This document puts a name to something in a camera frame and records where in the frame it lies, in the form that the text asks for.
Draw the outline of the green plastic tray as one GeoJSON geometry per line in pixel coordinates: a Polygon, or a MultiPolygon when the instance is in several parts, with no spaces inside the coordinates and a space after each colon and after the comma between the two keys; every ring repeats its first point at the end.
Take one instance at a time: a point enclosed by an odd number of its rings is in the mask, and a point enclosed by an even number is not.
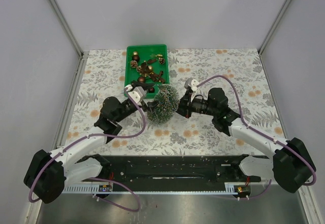
{"type": "Polygon", "coordinates": [[[168,52],[165,44],[129,46],[126,49],[125,85],[135,82],[153,84],[146,98],[152,99],[159,86],[170,83],[168,52]]]}

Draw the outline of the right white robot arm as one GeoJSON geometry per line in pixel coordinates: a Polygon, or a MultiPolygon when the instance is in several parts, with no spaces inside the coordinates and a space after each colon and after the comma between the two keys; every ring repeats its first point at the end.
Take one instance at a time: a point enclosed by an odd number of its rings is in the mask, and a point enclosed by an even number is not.
{"type": "Polygon", "coordinates": [[[245,156],[233,166],[231,175],[237,181],[248,176],[274,180],[289,193],[308,185],[308,180],[316,181],[316,167],[300,139],[278,138],[250,126],[242,115],[228,106],[228,98],[221,88],[210,89],[207,99],[201,99],[188,87],[180,99],[177,113],[185,118],[190,118],[193,113],[209,115],[219,132],[242,140],[265,155],[245,156]]]}

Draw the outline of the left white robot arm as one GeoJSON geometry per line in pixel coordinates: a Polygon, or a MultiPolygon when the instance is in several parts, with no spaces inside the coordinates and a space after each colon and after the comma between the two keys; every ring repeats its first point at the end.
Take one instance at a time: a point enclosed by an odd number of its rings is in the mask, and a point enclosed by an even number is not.
{"type": "Polygon", "coordinates": [[[23,180],[29,188],[29,201],[36,202],[33,199],[36,195],[38,200],[48,204],[70,185],[90,178],[108,179],[110,168],[102,157],[91,156],[84,161],[82,158],[112,139],[120,138],[120,121],[136,111],[144,116],[144,112],[152,112],[156,105],[156,102],[134,102],[132,99],[120,102],[116,97],[106,98],[98,120],[86,136],[51,152],[41,149],[34,154],[23,180]]]}

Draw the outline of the small green christmas tree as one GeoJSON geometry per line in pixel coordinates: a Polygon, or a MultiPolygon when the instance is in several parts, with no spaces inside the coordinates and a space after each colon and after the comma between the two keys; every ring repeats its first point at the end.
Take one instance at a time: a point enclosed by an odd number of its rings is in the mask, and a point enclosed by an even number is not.
{"type": "Polygon", "coordinates": [[[157,107],[153,112],[147,112],[147,118],[153,125],[162,125],[170,121],[178,109],[180,101],[175,87],[165,84],[158,88],[158,94],[153,99],[157,102],[157,107]]]}

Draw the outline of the brown ribbon bow cluster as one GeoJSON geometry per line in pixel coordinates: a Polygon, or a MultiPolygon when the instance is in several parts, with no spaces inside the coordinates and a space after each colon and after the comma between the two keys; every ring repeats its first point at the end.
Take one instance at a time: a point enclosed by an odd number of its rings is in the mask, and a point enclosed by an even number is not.
{"type": "Polygon", "coordinates": [[[144,76],[146,79],[151,79],[153,82],[166,83],[166,79],[163,78],[163,70],[159,70],[159,72],[155,71],[154,68],[153,71],[148,70],[148,66],[153,67],[153,64],[157,61],[157,59],[150,59],[148,61],[145,61],[141,65],[137,66],[136,70],[141,76],[144,76]]]}

